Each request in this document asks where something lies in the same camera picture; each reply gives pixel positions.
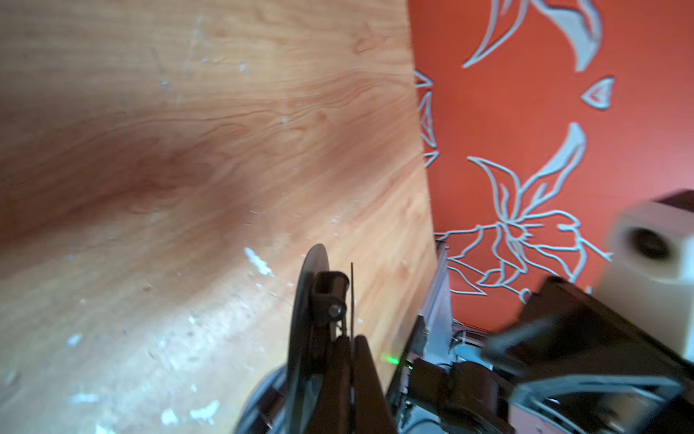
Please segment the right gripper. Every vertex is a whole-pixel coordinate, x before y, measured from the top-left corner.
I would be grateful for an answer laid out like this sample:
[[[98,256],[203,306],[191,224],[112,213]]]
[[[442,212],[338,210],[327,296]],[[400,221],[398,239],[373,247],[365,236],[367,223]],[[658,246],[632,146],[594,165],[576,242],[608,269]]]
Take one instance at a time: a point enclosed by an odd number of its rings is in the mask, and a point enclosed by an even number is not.
[[[482,358],[511,405],[566,433],[693,431],[693,364],[563,278],[487,336]]]

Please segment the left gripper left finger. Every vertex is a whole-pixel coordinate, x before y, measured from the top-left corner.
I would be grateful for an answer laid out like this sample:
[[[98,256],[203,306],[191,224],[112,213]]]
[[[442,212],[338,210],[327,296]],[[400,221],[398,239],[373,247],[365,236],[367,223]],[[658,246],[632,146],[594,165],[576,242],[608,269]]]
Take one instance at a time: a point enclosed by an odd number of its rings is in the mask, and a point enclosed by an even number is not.
[[[332,358],[306,433],[350,433],[352,352],[347,336],[334,342]]]

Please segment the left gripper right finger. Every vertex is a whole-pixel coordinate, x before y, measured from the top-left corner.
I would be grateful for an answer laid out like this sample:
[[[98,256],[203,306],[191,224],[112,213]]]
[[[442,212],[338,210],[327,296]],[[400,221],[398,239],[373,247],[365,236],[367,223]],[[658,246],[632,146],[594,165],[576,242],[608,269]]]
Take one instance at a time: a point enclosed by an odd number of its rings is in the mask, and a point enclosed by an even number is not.
[[[398,432],[390,407],[381,390],[381,383],[365,336],[354,339],[352,357],[354,387],[354,433]]]

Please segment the dark grey phone stand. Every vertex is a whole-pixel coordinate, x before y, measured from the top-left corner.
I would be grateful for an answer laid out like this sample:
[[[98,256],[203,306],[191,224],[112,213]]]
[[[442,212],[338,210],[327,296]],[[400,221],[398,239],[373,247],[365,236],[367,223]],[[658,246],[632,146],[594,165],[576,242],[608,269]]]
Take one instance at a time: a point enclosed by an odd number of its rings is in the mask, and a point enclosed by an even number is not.
[[[287,363],[251,394],[236,433],[306,433],[334,342],[347,336],[349,287],[344,273],[330,269],[325,246],[312,247],[296,287]]]

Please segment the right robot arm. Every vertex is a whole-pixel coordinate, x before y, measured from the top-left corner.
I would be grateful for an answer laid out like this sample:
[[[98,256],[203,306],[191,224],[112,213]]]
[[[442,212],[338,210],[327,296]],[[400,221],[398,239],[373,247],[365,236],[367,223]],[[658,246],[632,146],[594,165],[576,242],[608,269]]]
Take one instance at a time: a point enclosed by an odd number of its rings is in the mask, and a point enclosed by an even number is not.
[[[449,433],[511,433],[511,408],[564,433],[690,433],[693,365],[563,278],[484,338],[479,362],[417,359],[406,400]]]

